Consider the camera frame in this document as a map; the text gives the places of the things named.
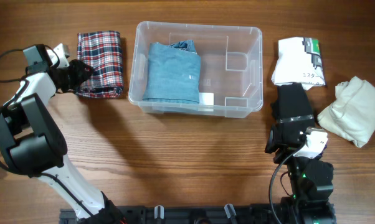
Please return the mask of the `black garment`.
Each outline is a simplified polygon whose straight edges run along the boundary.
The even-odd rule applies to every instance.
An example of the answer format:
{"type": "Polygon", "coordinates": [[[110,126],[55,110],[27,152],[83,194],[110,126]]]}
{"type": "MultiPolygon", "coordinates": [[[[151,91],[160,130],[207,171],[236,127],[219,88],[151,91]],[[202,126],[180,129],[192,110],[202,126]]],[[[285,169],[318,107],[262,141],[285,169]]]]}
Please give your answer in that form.
{"type": "Polygon", "coordinates": [[[306,91],[301,83],[277,87],[277,100],[271,104],[272,116],[278,123],[301,122],[314,126],[315,119],[306,91]]]}

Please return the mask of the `red plaid shirt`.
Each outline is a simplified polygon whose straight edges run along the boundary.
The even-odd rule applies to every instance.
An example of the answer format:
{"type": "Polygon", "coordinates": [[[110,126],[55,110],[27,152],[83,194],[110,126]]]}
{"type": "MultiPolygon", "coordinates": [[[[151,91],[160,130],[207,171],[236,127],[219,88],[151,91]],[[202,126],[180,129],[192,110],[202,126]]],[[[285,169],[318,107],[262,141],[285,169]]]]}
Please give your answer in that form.
{"type": "Polygon", "coordinates": [[[85,98],[116,99],[124,89],[123,52],[118,31],[97,31],[77,35],[77,58],[94,69],[75,94],[85,98]]]}

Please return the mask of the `white printed t-shirt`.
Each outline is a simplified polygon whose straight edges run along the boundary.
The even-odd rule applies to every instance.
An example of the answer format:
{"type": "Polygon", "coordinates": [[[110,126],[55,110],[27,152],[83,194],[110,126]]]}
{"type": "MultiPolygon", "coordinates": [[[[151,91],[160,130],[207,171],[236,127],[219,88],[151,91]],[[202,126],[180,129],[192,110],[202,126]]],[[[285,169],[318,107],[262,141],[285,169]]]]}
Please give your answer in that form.
{"type": "Polygon", "coordinates": [[[304,90],[325,86],[318,39],[291,37],[278,41],[278,60],[271,81],[274,85],[300,83],[304,90]]]}

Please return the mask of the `cream cloth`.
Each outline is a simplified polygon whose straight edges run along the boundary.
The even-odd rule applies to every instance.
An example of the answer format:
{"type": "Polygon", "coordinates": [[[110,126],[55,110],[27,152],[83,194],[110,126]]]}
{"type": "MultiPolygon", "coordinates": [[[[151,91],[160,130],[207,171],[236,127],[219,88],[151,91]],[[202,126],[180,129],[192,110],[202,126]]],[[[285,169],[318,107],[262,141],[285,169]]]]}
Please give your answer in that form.
{"type": "Polygon", "coordinates": [[[335,86],[336,100],[318,114],[319,125],[356,147],[366,145],[375,132],[375,87],[353,77],[335,86]]]}

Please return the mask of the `blue denim jeans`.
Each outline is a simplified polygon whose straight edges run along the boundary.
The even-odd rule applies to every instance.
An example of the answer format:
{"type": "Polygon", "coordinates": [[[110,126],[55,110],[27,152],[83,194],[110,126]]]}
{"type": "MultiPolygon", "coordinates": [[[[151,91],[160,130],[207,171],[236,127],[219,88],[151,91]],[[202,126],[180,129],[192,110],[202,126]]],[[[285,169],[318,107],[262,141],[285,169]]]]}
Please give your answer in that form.
{"type": "Polygon", "coordinates": [[[199,103],[201,57],[192,39],[170,45],[155,42],[148,51],[148,79],[142,100],[199,103]]]}

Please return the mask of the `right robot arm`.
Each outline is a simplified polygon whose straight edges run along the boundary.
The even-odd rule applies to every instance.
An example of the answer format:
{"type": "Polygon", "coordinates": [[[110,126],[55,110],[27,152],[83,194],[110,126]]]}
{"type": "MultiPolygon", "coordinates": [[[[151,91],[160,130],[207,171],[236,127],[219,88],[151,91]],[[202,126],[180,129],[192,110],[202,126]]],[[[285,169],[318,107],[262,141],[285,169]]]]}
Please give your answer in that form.
{"type": "Polygon", "coordinates": [[[278,119],[271,126],[265,152],[274,152],[273,162],[278,165],[268,187],[274,223],[336,223],[335,210],[329,202],[334,191],[334,167],[320,160],[327,147],[328,134],[304,123],[311,119],[312,115],[278,119]],[[273,203],[273,184],[284,165],[292,193],[276,205],[273,203]]]}

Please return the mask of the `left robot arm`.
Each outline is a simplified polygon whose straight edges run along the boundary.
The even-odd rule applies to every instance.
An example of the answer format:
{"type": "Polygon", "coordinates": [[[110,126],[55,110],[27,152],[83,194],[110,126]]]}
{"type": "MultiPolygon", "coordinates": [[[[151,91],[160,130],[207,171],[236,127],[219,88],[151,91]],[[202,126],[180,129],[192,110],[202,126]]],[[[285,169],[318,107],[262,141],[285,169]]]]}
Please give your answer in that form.
{"type": "Polygon", "coordinates": [[[67,67],[44,63],[19,78],[16,94],[0,107],[0,167],[51,186],[74,210],[78,223],[126,223],[124,214],[72,164],[67,143],[48,112],[58,90],[71,90],[94,69],[72,60],[67,67]]]}

